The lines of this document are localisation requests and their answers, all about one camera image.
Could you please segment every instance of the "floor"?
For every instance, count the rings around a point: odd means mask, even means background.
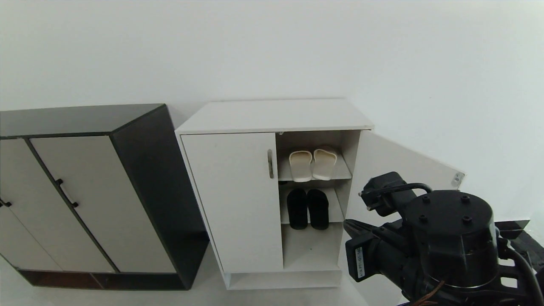
[[[325,289],[227,291],[208,248],[189,291],[98,291],[30,286],[0,257],[0,306],[342,305],[364,306],[352,291]]]

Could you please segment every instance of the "black door handle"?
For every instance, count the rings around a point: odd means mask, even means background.
[[[66,199],[68,199],[68,196],[66,195],[66,192],[64,191],[64,189],[60,185],[60,184],[64,183],[64,181],[62,179],[58,179],[58,180],[55,181],[55,183],[57,183],[57,185],[59,185],[59,188],[63,192],[64,197]],[[72,202],[72,203],[70,203],[70,205],[72,205],[73,208],[76,208],[77,206],[79,206],[79,204],[77,202]]]
[[[4,201],[2,201],[2,199],[0,199],[0,207],[2,207],[2,206],[10,207],[11,203],[10,202],[4,202]]]

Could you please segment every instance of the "door handle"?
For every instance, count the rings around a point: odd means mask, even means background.
[[[2,207],[2,206],[9,207],[9,206],[11,206],[11,203],[10,202],[4,202],[4,201],[2,201],[2,199],[0,199],[0,207]]]
[[[270,178],[274,178],[274,167],[272,166],[272,149],[268,149],[268,174]]]
[[[57,185],[59,186],[60,190],[63,192],[64,194],[64,197],[66,199],[68,199],[68,201],[70,202],[70,205],[72,205],[73,208],[76,208],[77,206],[79,206],[79,204],[77,202],[72,202],[70,199],[71,197],[68,197],[68,194],[66,193],[66,190],[64,190],[63,186],[62,186],[62,183],[64,183],[64,181],[62,179],[58,179],[55,181],[55,183],[57,183]]]

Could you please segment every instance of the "label sticker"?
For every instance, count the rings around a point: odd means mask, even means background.
[[[357,259],[357,276],[359,278],[364,277],[364,261],[363,261],[363,248],[355,249],[355,259]]]

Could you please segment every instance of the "cabinet door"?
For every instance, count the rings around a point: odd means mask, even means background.
[[[5,206],[0,207],[0,254],[20,269],[62,271]]]
[[[387,140],[372,131],[361,131],[346,219],[355,219],[380,226],[386,222],[400,219],[398,213],[380,217],[375,211],[367,211],[362,199],[357,195],[373,177],[396,171],[406,182],[425,183],[433,189],[457,189],[454,178],[458,170],[435,159],[414,152],[393,141]],[[373,276],[360,283],[352,280],[348,273],[345,243],[349,235],[344,231],[338,258],[338,266],[352,281],[355,289],[369,305],[398,304],[400,290],[382,276]]]
[[[0,141],[0,164],[2,200],[62,270],[113,272],[24,139]]]
[[[223,270],[283,270],[275,134],[184,135],[182,142]]]
[[[32,144],[121,272],[176,273],[108,136]]]

